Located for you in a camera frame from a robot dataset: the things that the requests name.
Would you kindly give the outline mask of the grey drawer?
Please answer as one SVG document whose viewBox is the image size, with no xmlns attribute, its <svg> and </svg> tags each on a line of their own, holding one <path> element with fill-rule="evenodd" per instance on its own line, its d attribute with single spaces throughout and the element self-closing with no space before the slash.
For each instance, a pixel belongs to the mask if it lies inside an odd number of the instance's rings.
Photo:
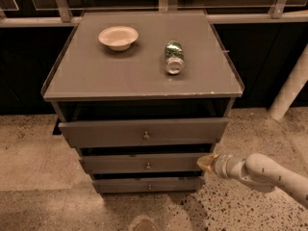
<svg viewBox="0 0 308 231">
<path fill-rule="evenodd" d="M 61 122 L 71 147 L 128 147 L 219 142 L 227 125 L 223 118 L 96 120 Z M 148 131 L 149 140 L 142 138 Z"/>
<path fill-rule="evenodd" d="M 98 193 L 194 192 L 204 184 L 201 177 L 105 179 L 92 182 Z"/>
<path fill-rule="evenodd" d="M 137 154 L 85 156 L 79 162 L 86 173 L 116 174 L 143 172 L 199 171 L 196 161 L 207 153 Z M 151 169 L 146 170 L 146 163 Z"/>
</svg>

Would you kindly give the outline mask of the grey top drawer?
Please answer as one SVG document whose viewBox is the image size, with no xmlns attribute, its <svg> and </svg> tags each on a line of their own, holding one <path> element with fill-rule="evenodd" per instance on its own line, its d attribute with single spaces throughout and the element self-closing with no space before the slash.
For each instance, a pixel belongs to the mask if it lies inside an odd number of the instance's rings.
<svg viewBox="0 0 308 231">
<path fill-rule="evenodd" d="M 128 147 L 219 142 L 227 125 L 223 118 L 96 120 L 61 122 L 71 147 Z M 148 131 L 149 140 L 142 138 Z"/>
</svg>

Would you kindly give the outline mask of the brass top drawer knob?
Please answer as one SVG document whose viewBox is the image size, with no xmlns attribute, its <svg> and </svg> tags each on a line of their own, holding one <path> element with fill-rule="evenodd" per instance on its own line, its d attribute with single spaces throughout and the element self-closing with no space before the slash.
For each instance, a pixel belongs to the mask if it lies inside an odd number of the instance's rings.
<svg viewBox="0 0 308 231">
<path fill-rule="evenodd" d="M 143 135 L 142 135 L 142 138 L 144 139 L 144 140 L 149 140 L 150 139 L 150 134 L 149 134 L 149 132 L 148 131 L 144 131 L 143 132 Z"/>
</svg>

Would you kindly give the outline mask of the grey drawer cabinet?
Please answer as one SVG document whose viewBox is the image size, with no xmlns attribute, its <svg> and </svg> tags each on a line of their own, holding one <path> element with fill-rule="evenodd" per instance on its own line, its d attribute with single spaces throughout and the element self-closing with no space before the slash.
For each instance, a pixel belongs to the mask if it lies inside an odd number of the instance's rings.
<svg viewBox="0 0 308 231">
<path fill-rule="evenodd" d="M 124 51 L 99 42 L 110 27 L 127 26 L 139 33 Z M 170 75 L 165 47 L 178 41 L 185 67 Z M 215 28 L 202 11 L 175 13 L 85 13 L 64 55 L 41 90 L 61 122 L 177 118 L 227 119 L 244 84 L 224 52 Z M 85 156 L 207 153 L 215 143 L 128 147 L 70 147 Z M 201 177 L 199 171 L 91 174 L 105 179 Z"/>
</svg>

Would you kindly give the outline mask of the grey bottom drawer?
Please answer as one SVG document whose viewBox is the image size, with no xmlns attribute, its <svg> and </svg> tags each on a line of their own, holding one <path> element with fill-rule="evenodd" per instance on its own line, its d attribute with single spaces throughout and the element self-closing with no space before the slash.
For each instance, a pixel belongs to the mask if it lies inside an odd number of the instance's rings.
<svg viewBox="0 0 308 231">
<path fill-rule="evenodd" d="M 92 182 L 98 193 L 194 192 L 204 184 L 201 177 L 105 179 Z"/>
</svg>

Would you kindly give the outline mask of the green soda can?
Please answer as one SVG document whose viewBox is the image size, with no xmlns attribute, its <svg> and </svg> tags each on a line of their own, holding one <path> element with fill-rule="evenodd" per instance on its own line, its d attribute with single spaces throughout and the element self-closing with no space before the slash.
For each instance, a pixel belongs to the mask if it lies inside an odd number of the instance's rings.
<svg viewBox="0 0 308 231">
<path fill-rule="evenodd" d="M 171 40 L 165 47 L 165 70 L 170 75 L 179 74 L 185 67 L 184 51 L 182 45 L 176 41 Z"/>
</svg>

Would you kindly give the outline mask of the white diagonal pole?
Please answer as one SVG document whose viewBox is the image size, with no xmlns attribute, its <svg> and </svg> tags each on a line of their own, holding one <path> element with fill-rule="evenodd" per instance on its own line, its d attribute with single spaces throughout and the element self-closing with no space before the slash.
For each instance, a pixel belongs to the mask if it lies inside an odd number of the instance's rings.
<svg viewBox="0 0 308 231">
<path fill-rule="evenodd" d="M 269 115 L 280 120 L 308 82 L 308 44 L 269 108 Z"/>
</svg>

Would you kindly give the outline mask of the white bowl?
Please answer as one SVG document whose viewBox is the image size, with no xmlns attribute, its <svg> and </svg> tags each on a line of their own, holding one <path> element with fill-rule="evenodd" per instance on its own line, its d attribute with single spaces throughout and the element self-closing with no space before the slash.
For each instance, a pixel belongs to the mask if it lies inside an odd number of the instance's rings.
<svg viewBox="0 0 308 231">
<path fill-rule="evenodd" d="M 124 51 L 128 49 L 139 37 L 139 33 L 127 26 L 114 26 L 103 30 L 98 40 L 103 45 L 114 51 Z"/>
</svg>

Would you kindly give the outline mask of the metal railing frame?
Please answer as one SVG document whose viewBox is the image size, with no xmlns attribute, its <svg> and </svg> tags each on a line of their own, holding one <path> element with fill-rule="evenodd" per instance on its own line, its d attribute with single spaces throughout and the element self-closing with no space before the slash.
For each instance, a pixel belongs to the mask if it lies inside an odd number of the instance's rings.
<svg viewBox="0 0 308 231">
<path fill-rule="evenodd" d="M 80 23 L 85 13 L 202 11 L 212 24 L 307 22 L 308 0 L 0 0 L 3 27 Z"/>
</svg>

